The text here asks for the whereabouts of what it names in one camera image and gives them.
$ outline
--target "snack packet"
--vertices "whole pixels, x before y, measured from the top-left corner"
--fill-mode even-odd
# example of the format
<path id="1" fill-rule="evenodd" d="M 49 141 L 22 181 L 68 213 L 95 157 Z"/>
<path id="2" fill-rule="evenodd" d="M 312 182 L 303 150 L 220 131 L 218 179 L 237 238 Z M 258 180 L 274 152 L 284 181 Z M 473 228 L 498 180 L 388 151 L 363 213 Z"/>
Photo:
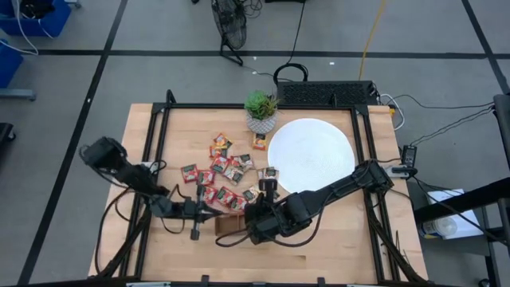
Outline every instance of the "snack packet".
<path id="1" fill-rule="evenodd" d="M 211 159 L 215 158 L 218 155 L 222 155 L 226 157 L 227 149 L 226 147 L 216 147 L 216 146 L 210 146 L 209 147 L 209 157 Z"/>
<path id="2" fill-rule="evenodd" d="M 257 170 L 259 179 L 278 179 L 278 170 L 274 167 L 266 167 Z"/>
<path id="3" fill-rule="evenodd" d="M 259 193 L 261 193 L 261 191 L 259 191 L 256 185 L 253 185 L 249 187 L 248 190 L 243 191 L 242 196 L 246 199 L 247 202 L 252 203 L 257 200 Z"/>
<path id="4" fill-rule="evenodd" d="M 216 201 L 224 206 L 229 206 L 235 197 L 236 195 L 230 189 L 222 187 L 216 194 Z"/>
<path id="5" fill-rule="evenodd" d="M 214 183 L 214 175 L 216 175 L 216 173 L 211 170 L 198 171 L 197 184 L 202 184 L 204 186 L 213 184 Z"/>
<path id="6" fill-rule="evenodd" d="M 214 187 L 203 187 L 204 188 L 204 202 L 212 204 L 218 190 Z"/>
<path id="7" fill-rule="evenodd" d="M 253 134 L 253 142 L 252 147 L 261 151 L 265 151 L 267 149 L 268 143 L 265 139 L 265 135 L 262 134 Z"/>
<path id="8" fill-rule="evenodd" d="M 229 163 L 229 160 L 225 156 L 217 155 L 214 158 L 213 163 L 210 165 L 210 169 L 212 171 L 223 173 L 226 167 L 229 166 Z"/>
<path id="9" fill-rule="evenodd" d="M 252 158 L 246 154 L 246 155 L 236 155 L 236 156 L 230 156 L 230 164 L 237 167 L 238 169 L 246 172 L 250 169 L 254 169 L 255 166 L 253 165 Z"/>
<path id="10" fill-rule="evenodd" d="M 243 212 L 245 211 L 246 203 L 246 199 L 236 196 L 230 204 L 230 209 L 236 212 Z"/>
<path id="11" fill-rule="evenodd" d="M 191 164 L 189 166 L 181 167 L 182 178 L 184 179 L 184 183 L 190 183 L 192 181 L 196 181 L 198 178 L 198 169 L 196 164 Z"/>
<path id="12" fill-rule="evenodd" d="M 237 185 L 241 179 L 242 179 L 242 176 L 244 175 L 244 173 L 236 168 L 235 166 L 233 165 L 229 165 L 226 169 L 225 169 L 225 172 L 223 172 L 223 175 L 230 180 L 230 182 L 233 184 L 233 185 Z"/>
<path id="13" fill-rule="evenodd" d="M 225 135 L 223 135 L 222 133 L 220 133 L 216 139 L 213 140 L 214 143 L 216 144 L 217 147 L 225 147 L 225 148 L 229 148 L 230 146 L 232 146 L 233 144 L 233 141 L 232 140 L 229 140 L 229 138 L 227 138 Z"/>

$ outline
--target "round white plate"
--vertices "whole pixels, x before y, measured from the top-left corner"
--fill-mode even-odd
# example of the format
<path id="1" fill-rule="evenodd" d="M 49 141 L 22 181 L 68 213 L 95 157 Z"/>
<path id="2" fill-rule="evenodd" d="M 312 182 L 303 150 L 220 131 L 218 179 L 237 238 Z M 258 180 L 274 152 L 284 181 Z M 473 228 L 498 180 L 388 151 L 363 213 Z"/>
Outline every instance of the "round white plate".
<path id="1" fill-rule="evenodd" d="M 355 168 L 347 137 L 317 119 L 294 120 L 281 127 L 269 144 L 268 162 L 280 172 L 278 183 L 291 193 L 318 190 Z"/>

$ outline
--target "potted plant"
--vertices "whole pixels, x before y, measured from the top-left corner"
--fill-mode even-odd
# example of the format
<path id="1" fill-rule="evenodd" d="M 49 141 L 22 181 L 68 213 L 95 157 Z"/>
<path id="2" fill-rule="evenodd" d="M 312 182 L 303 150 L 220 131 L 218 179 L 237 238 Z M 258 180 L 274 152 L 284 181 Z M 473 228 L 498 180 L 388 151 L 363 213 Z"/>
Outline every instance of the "potted plant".
<path id="1" fill-rule="evenodd" d="M 277 124 L 278 101 L 264 91 L 251 92 L 245 102 L 248 128 L 258 134 L 271 132 Z"/>

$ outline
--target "concrete floor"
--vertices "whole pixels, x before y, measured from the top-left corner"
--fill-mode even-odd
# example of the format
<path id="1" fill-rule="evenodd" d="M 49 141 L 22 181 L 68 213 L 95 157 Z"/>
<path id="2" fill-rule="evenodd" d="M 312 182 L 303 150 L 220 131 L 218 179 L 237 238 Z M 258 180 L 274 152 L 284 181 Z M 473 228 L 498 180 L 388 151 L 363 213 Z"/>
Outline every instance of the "concrete floor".
<path id="1" fill-rule="evenodd" d="M 179 102 L 240 103 L 254 89 L 275 90 L 271 78 L 215 56 L 220 37 L 208 0 L 197 5 L 189 0 L 81 2 L 83 8 L 73 10 L 60 37 L 33 39 L 43 56 L 26 56 L 10 84 L 34 89 L 37 100 L 0 101 L 0 122 L 13 123 L 18 133 L 0 169 L 0 285 L 18 282 L 57 175 L 67 171 L 62 167 L 69 164 L 64 161 L 68 147 L 76 145 L 71 141 L 74 132 L 80 135 L 78 146 L 100 136 L 120 139 L 130 104 L 162 101 L 168 88 Z M 430 105 L 484 104 L 502 93 L 505 79 L 498 81 L 495 75 L 500 69 L 510 77 L 506 33 L 510 2 L 469 1 L 491 57 L 485 57 L 489 51 L 473 28 L 466 2 L 388 0 L 364 79 L 374 81 L 381 93 L 410 94 Z M 296 51 L 346 52 L 298 54 L 294 61 L 308 67 L 310 81 L 357 79 L 359 52 L 378 6 L 372 0 L 307 1 Z M 256 57 L 244 57 L 246 66 L 272 73 L 287 61 L 288 57 L 274 55 L 292 49 L 300 8 L 293 2 L 265 4 L 259 18 L 248 20 L 248 38 L 241 50 Z M 22 38 L 1 31 L 0 37 L 27 47 Z M 170 52 L 151 56 L 154 51 Z M 95 75 L 99 82 L 93 80 Z M 281 76 L 300 79 L 292 71 Z M 408 115 L 397 131 L 400 145 L 474 112 L 427 110 L 406 98 L 398 102 Z M 90 110 L 81 131 L 78 119 L 87 105 Z M 76 154 L 72 148 L 68 152 L 70 158 Z M 508 176 L 503 156 L 496 120 L 484 116 L 422 143 L 417 168 L 426 182 L 470 190 Z M 107 192 L 106 182 L 74 156 L 29 282 L 87 276 Z M 492 225 L 496 212 L 488 213 Z M 431 280 L 476 286 L 487 276 L 482 256 L 453 252 L 436 243 L 423 242 Z M 502 285 L 509 285 L 508 256 L 502 246 L 495 248 Z"/>

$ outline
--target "wooden tabletop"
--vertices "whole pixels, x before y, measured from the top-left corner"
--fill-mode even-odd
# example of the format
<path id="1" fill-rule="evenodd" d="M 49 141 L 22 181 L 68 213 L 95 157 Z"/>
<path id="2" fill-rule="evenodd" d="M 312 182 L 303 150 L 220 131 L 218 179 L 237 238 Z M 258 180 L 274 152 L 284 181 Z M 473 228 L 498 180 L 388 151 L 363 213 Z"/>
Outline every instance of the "wooden tabletop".
<path id="1" fill-rule="evenodd" d="M 369 107 L 371 126 L 375 139 L 378 158 L 398 158 L 398 146 L 388 107 Z M 127 149 L 128 160 L 135 164 L 142 157 L 147 134 L 151 104 L 133 104 L 127 119 L 122 144 Z M 353 151 L 355 142 L 351 117 L 345 111 L 284 110 L 278 113 L 277 126 L 269 133 L 269 140 L 275 131 L 289 121 L 299 118 L 315 118 L 335 125 L 349 139 Z M 156 127 L 159 127 L 159 116 Z M 359 117 L 360 132 L 364 144 L 364 155 L 368 158 L 368 149 L 363 120 Z M 212 139 L 224 132 L 234 145 L 229 155 L 249 153 L 257 168 L 267 167 L 267 152 L 251 148 L 252 132 L 245 122 L 242 109 L 188 109 L 179 108 L 170 111 L 167 138 L 163 150 L 163 159 L 168 166 L 159 174 L 159 184 L 168 189 L 178 183 L 184 195 L 194 197 L 195 183 L 185 184 L 180 167 L 196 163 L 198 168 L 206 169 L 211 164 L 208 157 Z M 151 157 L 154 157 L 157 136 L 156 130 Z M 243 180 L 235 187 L 222 176 L 216 176 L 216 187 L 225 185 L 238 194 L 257 182 L 255 171 L 248 171 Z M 407 194 L 404 180 L 394 180 L 396 191 Z M 108 196 L 110 202 L 121 192 L 112 187 Z M 282 196 L 288 194 L 279 187 Z M 414 269 L 427 278 L 422 249 L 414 224 L 413 211 L 409 199 L 389 192 L 386 195 L 391 229 L 398 231 L 400 249 Z M 129 215 L 132 196 L 128 195 L 119 202 L 120 211 Z M 168 228 L 178 229 L 181 221 L 165 219 Z M 249 240 L 225 249 L 214 244 L 214 220 L 200 227 L 200 240 L 190 240 L 191 222 L 186 223 L 182 234 L 169 234 L 163 229 L 159 218 L 153 218 L 145 264 L 143 280 L 147 281 L 200 281 L 203 274 L 210 275 L 211 281 L 270 281 L 288 283 L 313 283 L 318 277 L 325 277 L 327 283 L 376 283 L 367 216 L 363 204 L 363 192 L 357 191 L 334 202 L 324 210 L 319 233 L 315 239 L 300 248 L 287 248 L 272 243 L 254 246 Z M 100 267 L 104 268 L 110 258 L 124 242 L 128 223 L 119 218 L 114 211 L 105 220 L 103 238 L 100 245 Z M 282 240 L 301 242 L 308 238 L 315 223 L 306 230 Z M 132 249 L 129 273 L 133 273 L 138 245 Z M 390 278 L 386 252 L 382 251 L 386 278 Z"/>

